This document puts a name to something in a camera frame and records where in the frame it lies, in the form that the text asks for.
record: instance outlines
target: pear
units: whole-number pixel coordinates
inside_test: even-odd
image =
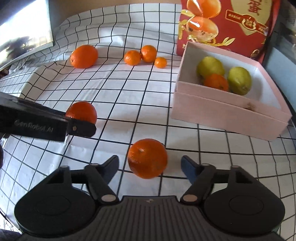
[[[228,73],[230,90],[238,95],[246,95],[252,87],[250,73],[243,67],[233,67]]]
[[[199,62],[196,67],[196,72],[204,79],[212,74],[219,74],[222,76],[225,74],[221,61],[211,56],[206,56]]]

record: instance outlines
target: mandarin orange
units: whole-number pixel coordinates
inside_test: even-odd
[[[138,65],[141,61],[141,54],[136,50],[130,50],[124,55],[124,62],[128,65]]]
[[[66,117],[88,121],[95,124],[97,113],[95,107],[86,101],[80,101],[72,104],[66,111]]]
[[[154,139],[143,139],[134,143],[127,158],[131,171],[143,179],[159,176],[168,163],[164,145]]]
[[[145,45],[141,48],[141,55],[146,63],[153,63],[156,59],[157,50],[152,45]]]
[[[204,81],[204,86],[224,91],[229,90],[228,81],[219,74],[211,74],[209,77],[207,77]]]
[[[154,61],[154,65],[160,69],[163,69],[167,65],[167,61],[164,57],[157,57]]]
[[[98,51],[92,45],[82,45],[75,49],[70,56],[70,63],[73,67],[86,69],[93,66],[98,59]]]

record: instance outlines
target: red packaging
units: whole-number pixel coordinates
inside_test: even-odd
[[[274,27],[279,2],[181,0],[177,54],[183,55],[187,41],[193,41],[258,59]]]

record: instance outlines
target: white grid tablecloth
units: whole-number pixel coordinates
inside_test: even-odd
[[[82,169],[118,155],[119,170],[110,182],[123,195],[176,195],[190,186],[180,160],[218,169],[240,165],[280,197],[286,207],[279,234],[289,241],[295,233],[296,131],[288,126],[272,142],[171,119],[175,81],[181,57],[176,55],[181,6],[131,4],[87,11],[66,19],[56,30],[56,45],[12,66],[0,80],[0,91],[36,101],[60,111],[76,101],[89,101],[97,110],[92,138],[68,136],[64,143],[10,136],[0,170],[0,208],[15,221],[17,201],[60,165]],[[96,46],[99,59],[88,69],[75,69],[67,59],[78,46]],[[153,45],[168,61],[165,69],[142,63],[128,66],[123,55]],[[126,163],[131,144],[143,138],[162,142],[169,161],[163,175],[144,180]],[[86,190],[81,184],[75,187]],[[225,185],[215,186],[215,190]]]

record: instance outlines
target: orange illustration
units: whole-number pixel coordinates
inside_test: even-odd
[[[66,117],[88,121],[95,124],[97,119],[95,107],[86,101],[80,101],[72,104],[66,111]]]
[[[188,0],[187,9],[195,16],[213,18],[221,11],[219,0]]]
[[[145,45],[141,48],[141,55],[146,63],[153,63],[156,59],[157,50],[152,45]]]
[[[204,86],[224,91],[229,90],[228,81],[219,74],[211,74],[209,77],[207,77],[204,81]]]
[[[141,62],[141,54],[136,50],[130,50],[124,55],[124,62],[128,65],[138,65]]]
[[[164,57],[157,57],[154,61],[154,65],[160,69],[163,69],[167,65],[167,61]]]
[[[215,38],[218,33],[217,25],[210,19],[194,16],[186,24],[189,34],[196,37],[197,41],[208,42]]]
[[[143,139],[134,143],[127,158],[132,172],[144,179],[159,176],[168,163],[164,145],[154,139]]]
[[[98,59],[98,51],[94,46],[82,45],[70,56],[70,63],[75,68],[86,69],[93,66]]]

